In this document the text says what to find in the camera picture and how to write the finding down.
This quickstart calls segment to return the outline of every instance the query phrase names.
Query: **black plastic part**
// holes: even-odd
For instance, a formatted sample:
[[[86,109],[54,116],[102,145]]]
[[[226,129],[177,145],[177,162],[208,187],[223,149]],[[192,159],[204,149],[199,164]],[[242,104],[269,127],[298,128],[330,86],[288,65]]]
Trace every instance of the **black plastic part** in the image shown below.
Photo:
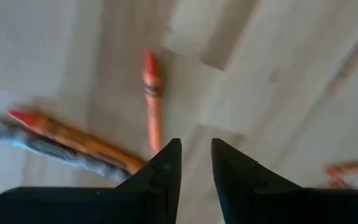
[[[226,224],[358,223],[358,190],[304,189],[220,139],[212,160]]]
[[[115,189],[19,187],[0,195],[5,223],[169,223],[177,215],[181,142],[173,139]]]

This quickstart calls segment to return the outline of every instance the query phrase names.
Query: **orange crayon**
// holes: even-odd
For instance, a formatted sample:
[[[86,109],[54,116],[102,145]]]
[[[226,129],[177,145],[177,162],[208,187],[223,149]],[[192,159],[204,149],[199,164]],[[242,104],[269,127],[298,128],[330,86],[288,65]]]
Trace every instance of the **orange crayon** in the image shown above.
[[[122,168],[130,174],[135,174],[145,166],[145,162],[142,159],[124,152],[117,146],[108,144],[77,129],[65,126],[45,115],[22,113],[14,110],[8,112],[13,118],[26,125],[33,132]]]
[[[162,115],[161,94],[162,81],[155,55],[146,52],[145,71],[145,97],[147,102],[147,117],[149,123],[149,141],[153,156],[162,149]]]

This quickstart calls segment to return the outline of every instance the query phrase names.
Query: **wooden floor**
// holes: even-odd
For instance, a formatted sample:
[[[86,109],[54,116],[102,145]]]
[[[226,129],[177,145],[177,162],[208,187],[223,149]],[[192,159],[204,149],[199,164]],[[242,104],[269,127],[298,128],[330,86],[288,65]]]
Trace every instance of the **wooden floor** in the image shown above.
[[[358,158],[358,1],[0,1],[0,113],[30,104],[150,159],[144,51],[181,138],[178,223],[223,223],[212,138],[301,186]],[[117,183],[0,142],[0,192]]]

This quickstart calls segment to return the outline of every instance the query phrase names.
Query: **red crayon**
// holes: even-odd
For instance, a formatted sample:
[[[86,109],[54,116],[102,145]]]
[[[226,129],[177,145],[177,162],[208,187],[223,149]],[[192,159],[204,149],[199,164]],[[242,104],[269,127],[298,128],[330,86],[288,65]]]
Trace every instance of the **red crayon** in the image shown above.
[[[162,81],[157,60],[155,55],[150,51],[146,52],[143,81],[145,83],[145,97],[147,102],[149,142],[154,156],[161,150],[163,144],[161,114]]]

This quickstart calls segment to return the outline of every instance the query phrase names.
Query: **red crayon tip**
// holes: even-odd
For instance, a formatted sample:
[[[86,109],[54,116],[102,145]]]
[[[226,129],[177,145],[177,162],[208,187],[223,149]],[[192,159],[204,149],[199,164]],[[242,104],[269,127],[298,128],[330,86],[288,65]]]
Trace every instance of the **red crayon tip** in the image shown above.
[[[146,51],[145,69],[151,75],[158,75],[157,60],[151,50]]]
[[[36,114],[27,114],[16,110],[9,110],[8,113],[9,115],[11,115],[11,117],[18,120],[19,122],[21,122],[22,124],[26,125],[29,128],[33,127],[37,122]]]

